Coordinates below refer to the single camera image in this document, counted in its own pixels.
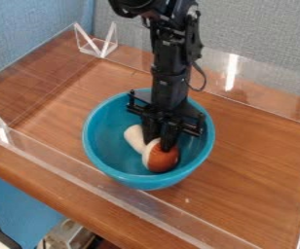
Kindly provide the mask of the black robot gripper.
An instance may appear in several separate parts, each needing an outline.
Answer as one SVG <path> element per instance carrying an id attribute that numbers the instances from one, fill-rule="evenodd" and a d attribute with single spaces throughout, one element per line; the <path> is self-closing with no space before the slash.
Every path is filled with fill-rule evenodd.
<path id="1" fill-rule="evenodd" d="M 128 93 L 126 109 L 141 117 L 145 144 L 161 136 L 161 148 L 169 152 L 182 132 L 193 136 L 204 133 L 205 114 L 188 100 L 190 69 L 178 74 L 153 69 L 152 73 L 152 89 Z"/>

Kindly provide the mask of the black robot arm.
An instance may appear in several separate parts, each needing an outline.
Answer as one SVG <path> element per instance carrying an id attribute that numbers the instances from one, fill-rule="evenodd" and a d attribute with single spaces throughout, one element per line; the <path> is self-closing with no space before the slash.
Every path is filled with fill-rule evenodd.
<path id="1" fill-rule="evenodd" d="M 150 30 L 154 63 L 153 87 L 149 92 L 129 93 L 128 110 L 141 117 L 144 141 L 161 140 L 161 149 L 169 151 L 180 135 L 202 134 L 205 115 L 188 101 L 190 73 L 201 67 L 198 3 L 196 0 L 109 0 L 117 15 L 142 18 Z"/>

